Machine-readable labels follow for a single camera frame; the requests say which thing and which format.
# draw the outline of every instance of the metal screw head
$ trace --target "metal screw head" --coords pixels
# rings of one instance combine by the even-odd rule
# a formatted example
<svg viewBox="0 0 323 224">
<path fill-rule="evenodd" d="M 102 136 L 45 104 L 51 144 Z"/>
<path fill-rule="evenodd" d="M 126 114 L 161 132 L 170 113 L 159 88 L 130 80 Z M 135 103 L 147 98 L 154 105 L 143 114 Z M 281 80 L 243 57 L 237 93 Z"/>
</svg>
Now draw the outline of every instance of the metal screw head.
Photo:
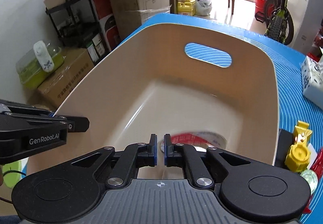
<svg viewBox="0 0 323 224">
<path fill-rule="evenodd" d="M 123 183 L 123 180 L 119 177 L 111 177 L 108 179 L 108 184 L 111 186 L 119 186 Z"/>
<path fill-rule="evenodd" d="M 201 177 L 201 178 L 199 178 L 197 181 L 196 181 L 196 183 L 198 184 L 198 185 L 200 185 L 200 186 L 209 186 L 209 185 L 211 185 L 212 184 L 212 180 L 210 180 L 209 178 L 207 178 L 207 177 Z"/>
</svg>

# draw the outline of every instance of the tissue box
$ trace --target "tissue box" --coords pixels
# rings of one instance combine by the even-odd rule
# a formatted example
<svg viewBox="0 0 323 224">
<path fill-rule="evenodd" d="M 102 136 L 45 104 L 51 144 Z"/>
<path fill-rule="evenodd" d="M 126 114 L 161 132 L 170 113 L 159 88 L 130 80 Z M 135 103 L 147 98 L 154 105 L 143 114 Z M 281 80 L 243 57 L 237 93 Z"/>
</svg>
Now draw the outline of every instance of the tissue box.
<svg viewBox="0 0 323 224">
<path fill-rule="evenodd" d="M 306 56 L 301 65 L 303 95 L 323 109 L 323 81 L 319 64 Z"/>
</svg>

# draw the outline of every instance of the green plastic container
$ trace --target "green plastic container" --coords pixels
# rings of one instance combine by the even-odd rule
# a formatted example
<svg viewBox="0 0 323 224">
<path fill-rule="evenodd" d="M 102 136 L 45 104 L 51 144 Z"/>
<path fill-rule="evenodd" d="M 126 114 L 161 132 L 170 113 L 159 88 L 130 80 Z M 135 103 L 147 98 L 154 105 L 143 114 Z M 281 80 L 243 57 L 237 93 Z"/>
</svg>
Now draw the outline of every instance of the green plastic container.
<svg viewBox="0 0 323 224">
<path fill-rule="evenodd" d="M 47 50 L 54 62 L 54 72 L 64 63 L 62 49 L 52 45 L 47 46 Z M 40 66 L 34 50 L 31 49 L 16 63 L 16 71 L 19 75 L 20 82 L 29 89 L 36 89 L 52 73 L 45 72 Z"/>
</svg>

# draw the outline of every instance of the basket handle hole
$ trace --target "basket handle hole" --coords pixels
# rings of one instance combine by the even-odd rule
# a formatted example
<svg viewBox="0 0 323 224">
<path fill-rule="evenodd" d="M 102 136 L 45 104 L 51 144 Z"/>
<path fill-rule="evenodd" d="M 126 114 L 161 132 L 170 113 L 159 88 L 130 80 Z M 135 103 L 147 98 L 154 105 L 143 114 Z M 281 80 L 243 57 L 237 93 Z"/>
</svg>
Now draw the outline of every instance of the basket handle hole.
<svg viewBox="0 0 323 224">
<path fill-rule="evenodd" d="M 185 53 L 191 58 L 207 61 L 224 68 L 229 67 L 232 63 L 232 58 L 227 52 L 197 43 L 186 44 Z"/>
</svg>

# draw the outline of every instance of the white plastic bag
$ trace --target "white plastic bag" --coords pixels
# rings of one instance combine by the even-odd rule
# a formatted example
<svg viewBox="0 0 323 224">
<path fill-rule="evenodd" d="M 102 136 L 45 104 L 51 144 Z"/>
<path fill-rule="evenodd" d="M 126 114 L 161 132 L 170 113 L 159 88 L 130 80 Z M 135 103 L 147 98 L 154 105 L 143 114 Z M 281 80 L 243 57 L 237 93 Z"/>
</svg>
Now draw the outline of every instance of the white plastic bag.
<svg viewBox="0 0 323 224">
<path fill-rule="evenodd" d="M 209 16 L 212 10 L 211 0 L 196 0 L 195 14 L 198 16 Z"/>
</svg>

